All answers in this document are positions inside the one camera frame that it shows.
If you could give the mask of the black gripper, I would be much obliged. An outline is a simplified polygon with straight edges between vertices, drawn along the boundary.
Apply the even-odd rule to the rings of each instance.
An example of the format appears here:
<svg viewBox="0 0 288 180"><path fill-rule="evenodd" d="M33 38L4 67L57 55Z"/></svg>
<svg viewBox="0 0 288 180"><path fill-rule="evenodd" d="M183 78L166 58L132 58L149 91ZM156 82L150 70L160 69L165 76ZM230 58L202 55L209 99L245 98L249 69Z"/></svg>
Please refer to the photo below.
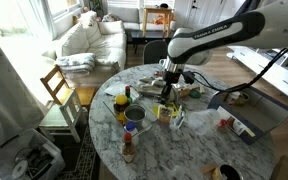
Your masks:
<svg viewBox="0 0 288 180"><path fill-rule="evenodd" d="M194 74L191 71L186 72L170 72L164 71L163 80L166 82L165 86L161 92L161 98L167 100L172 89L172 85L176 84L179 81L180 76L184 77L184 80L187 84L194 83Z"/></svg>

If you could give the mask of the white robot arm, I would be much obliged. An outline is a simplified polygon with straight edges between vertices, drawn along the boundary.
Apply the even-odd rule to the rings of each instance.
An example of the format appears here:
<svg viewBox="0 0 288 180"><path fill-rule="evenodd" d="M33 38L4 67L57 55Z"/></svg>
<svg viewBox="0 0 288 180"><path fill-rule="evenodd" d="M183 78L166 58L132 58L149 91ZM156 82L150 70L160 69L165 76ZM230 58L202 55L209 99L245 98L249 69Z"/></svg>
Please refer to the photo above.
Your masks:
<svg viewBox="0 0 288 180"><path fill-rule="evenodd" d="M288 47L288 0L275 0L195 32L177 30L168 44L161 98L166 101L185 63L199 52L224 45Z"/></svg>

